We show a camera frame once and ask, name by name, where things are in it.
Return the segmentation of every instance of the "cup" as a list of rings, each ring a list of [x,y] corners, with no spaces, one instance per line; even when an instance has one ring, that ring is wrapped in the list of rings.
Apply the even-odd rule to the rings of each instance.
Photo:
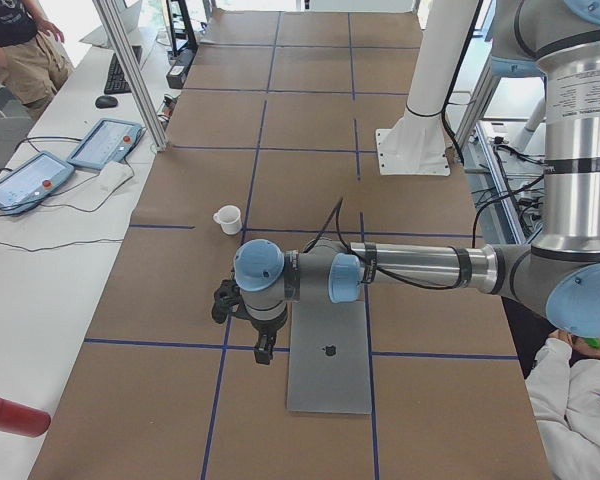
[[[227,235],[235,235],[242,230],[240,209],[235,205],[225,205],[213,214],[213,221],[222,227]]]
[[[47,412],[0,398],[0,431],[27,437],[42,435],[49,428]]]

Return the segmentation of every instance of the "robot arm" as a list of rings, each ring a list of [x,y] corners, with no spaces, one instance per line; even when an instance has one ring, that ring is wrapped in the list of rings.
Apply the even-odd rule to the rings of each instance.
[[[600,336],[600,0],[499,0],[497,7],[493,56],[535,61],[547,77],[543,233],[530,246],[481,249],[320,239],[310,251],[283,254],[266,240],[249,242],[236,254],[235,277],[216,292],[213,316],[252,323],[258,363],[273,356],[288,302],[354,301],[374,280],[474,287],[579,336]]]

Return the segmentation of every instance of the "blue joint cap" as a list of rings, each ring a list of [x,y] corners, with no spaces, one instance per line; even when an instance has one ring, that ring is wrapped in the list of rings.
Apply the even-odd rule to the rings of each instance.
[[[282,274],[284,254],[269,240],[251,240],[236,252],[233,268],[242,290],[259,292],[273,285]]]
[[[583,20],[600,25],[600,0],[564,0],[564,3]]]
[[[337,254],[329,271],[329,298],[333,303],[355,302],[360,296],[361,279],[358,257]]]
[[[579,337],[600,337],[600,263],[577,270],[553,289],[547,319]]]
[[[491,71],[499,77],[509,78],[544,76],[533,60],[511,60],[493,56],[491,57]]]

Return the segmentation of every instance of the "red cylinder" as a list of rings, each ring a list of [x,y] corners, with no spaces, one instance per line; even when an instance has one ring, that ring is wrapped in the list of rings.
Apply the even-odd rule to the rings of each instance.
[[[0,398],[0,431],[37,437],[49,428],[47,412]]]

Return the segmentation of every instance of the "white desk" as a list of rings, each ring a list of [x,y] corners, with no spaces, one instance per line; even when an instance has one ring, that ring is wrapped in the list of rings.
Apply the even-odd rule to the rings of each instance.
[[[142,73],[157,109],[165,93],[177,92],[167,86],[166,51],[153,42],[154,36],[142,31],[130,37],[131,43],[140,40],[143,44]],[[111,50],[91,48],[30,136],[81,138],[102,117],[142,123],[131,94],[119,95],[119,105],[113,109],[98,110],[94,106],[96,97],[102,94],[111,55]],[[62,157],[75,144],[37,146]],[[9,166],[22,164],[34,153],[30,146],[23,145]],[[147,134],[128,157],[135,177],[96,212],[38,207],[17,218],[3,217],[0,241],[38,248],[81,240],[122,239],[154,153]],[[78,172],[62,189],[91,175]],[[93,208],[105,195],[94,179],[47,203]],[[53,415],[119,247],[119,243],[100,243],[27,253],[0,246],[1,397]],[[31,439],[0,432],[0,480],[27,478],[43,440],[44,436]]]

